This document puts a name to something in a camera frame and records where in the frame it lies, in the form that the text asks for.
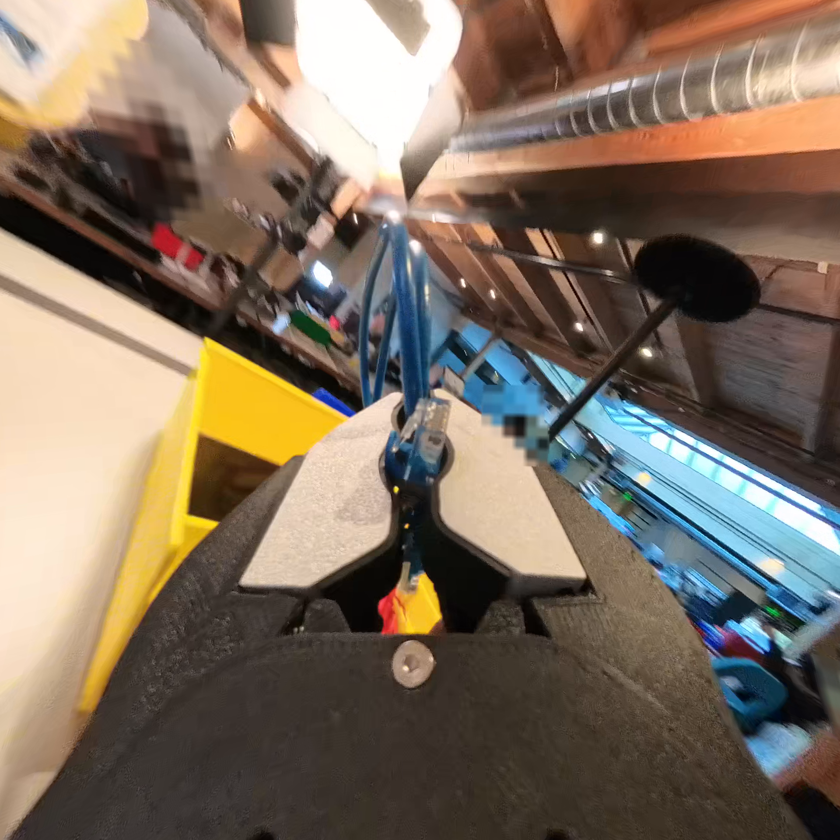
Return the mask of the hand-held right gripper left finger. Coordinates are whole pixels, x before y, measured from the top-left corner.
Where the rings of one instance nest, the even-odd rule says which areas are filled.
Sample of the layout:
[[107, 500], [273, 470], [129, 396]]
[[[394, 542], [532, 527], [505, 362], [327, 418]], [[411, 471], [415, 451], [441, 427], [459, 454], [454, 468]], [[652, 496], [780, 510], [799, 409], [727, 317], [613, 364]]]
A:
[[239, 579], [243, 588], [313, 592], [392, 550], [397, 514], [381, 460], [402, 401], [383, 397], [308, 451]]

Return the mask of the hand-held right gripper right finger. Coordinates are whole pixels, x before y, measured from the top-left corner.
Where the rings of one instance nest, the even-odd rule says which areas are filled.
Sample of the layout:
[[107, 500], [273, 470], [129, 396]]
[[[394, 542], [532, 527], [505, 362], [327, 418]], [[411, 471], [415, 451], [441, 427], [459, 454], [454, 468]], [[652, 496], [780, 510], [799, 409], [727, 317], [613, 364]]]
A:
[[459, 545], [488, 562], [516, 595], [579, 592], [587, 574], [522, 448], [444, 390], [447, 463], [437, 518]]

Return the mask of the yellow plastic bin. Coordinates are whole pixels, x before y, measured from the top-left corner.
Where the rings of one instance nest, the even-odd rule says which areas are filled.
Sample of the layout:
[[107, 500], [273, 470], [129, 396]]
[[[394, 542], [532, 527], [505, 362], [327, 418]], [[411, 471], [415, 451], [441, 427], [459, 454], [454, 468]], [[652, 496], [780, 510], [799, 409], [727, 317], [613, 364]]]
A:
[[[199, 435], [240, 448], [278, 467], [308, 451], [348, 417], [227, 350], [206, 340], [171, 419], [164, 427], [145, 481], [139, 512], [100, 637], [80, 694], [80, 711], [96, 708], [132, 634], [187, 555], [222, 521], [187, 514]], [[398, 498], [396, 477], [385, 486]], [[379, 604], [396, 585], [400, 561], [393, 547], [315, 591], [342, 604], [353, 629], [380, 632]]]

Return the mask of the black bin divider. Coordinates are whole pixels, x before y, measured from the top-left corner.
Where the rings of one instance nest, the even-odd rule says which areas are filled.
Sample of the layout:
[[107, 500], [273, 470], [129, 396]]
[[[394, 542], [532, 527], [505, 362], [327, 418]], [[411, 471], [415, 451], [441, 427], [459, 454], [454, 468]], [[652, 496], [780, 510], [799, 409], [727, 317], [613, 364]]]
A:
[[220, 522], [277, 470], [277, 464], [199, 435], [186, 512]]

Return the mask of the small green bin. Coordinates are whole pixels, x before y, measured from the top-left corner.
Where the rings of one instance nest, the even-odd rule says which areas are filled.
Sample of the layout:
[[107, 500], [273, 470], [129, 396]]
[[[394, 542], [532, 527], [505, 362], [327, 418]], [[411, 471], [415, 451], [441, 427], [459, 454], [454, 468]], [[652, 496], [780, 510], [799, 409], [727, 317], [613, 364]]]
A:
[[312, 342], [328, 348], [333, 345], [333, 337], [329, 327], [326, 327], [319, 320], [314, 319], [301, 310], [290, 312], [290, 324], [301, 334], [307, 336]]

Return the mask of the blue chair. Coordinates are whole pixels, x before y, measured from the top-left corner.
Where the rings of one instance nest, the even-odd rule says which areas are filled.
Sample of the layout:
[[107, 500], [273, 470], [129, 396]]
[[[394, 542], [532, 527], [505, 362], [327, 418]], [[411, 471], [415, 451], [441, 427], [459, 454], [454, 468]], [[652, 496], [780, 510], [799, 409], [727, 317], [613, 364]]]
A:
[[765, 667], [750, 658], [713, 658], [710, 662], [728, 708], [742, 734], [755, 733], [782, 712], [789, 692]]

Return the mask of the black round disc on pole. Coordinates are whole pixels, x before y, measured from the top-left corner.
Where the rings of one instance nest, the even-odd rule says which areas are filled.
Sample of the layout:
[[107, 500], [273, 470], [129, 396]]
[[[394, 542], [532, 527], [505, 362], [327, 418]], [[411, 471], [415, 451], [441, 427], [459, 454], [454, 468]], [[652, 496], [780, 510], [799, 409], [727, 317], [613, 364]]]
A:
[[742, 319], [760, 303], [760, 280], [738, 255], [711, 241], [674, 234], [644, 242], [632, 260], [632, 283], [658, 299], [657, 307], [612, 352], [549, 426], [551, 438], [573, 422], [673, 313], [690, 320], [728, 323]]

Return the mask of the small red bin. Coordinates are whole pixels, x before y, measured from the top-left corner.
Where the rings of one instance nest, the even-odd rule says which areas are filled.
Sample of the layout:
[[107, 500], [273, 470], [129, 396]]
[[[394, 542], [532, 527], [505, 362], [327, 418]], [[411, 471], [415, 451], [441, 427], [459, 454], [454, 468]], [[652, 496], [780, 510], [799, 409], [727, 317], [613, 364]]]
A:
[[171, 225], [156, 222], [151, 230], [151, 245], [162, 257], [174, 262], [179, 268], [197, 272], [202, 266], [206, 252], [188, 239], [179, 236]]

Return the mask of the studio light panel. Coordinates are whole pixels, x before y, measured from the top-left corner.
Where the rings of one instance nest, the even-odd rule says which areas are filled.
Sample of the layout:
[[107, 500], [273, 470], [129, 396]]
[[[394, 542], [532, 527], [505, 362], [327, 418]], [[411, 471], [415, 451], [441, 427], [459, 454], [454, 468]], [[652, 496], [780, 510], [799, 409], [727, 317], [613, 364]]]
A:
[[449, 1], [295, 2], [301, 81], [283, 114], [363, 188], [400, 162], [463, 34]]

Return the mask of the instruction sheet stand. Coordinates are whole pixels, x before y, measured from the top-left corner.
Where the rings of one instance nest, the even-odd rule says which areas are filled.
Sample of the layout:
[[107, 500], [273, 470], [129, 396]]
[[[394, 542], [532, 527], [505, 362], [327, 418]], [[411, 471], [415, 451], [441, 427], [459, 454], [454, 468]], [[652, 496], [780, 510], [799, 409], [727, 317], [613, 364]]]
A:
[[145, 1], [2, 1], [2, 145], [83, 120], [148, 23]]

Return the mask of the silver ventilation duct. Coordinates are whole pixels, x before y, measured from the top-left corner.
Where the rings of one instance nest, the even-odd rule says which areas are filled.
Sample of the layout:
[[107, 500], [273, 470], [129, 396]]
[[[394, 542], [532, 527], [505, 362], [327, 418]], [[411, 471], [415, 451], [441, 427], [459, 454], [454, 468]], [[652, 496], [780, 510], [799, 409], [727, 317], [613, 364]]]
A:
[[729, 117], [839, 93], [838, 13], [692, 52], [655, 69], [467, 119], [455, 154]]

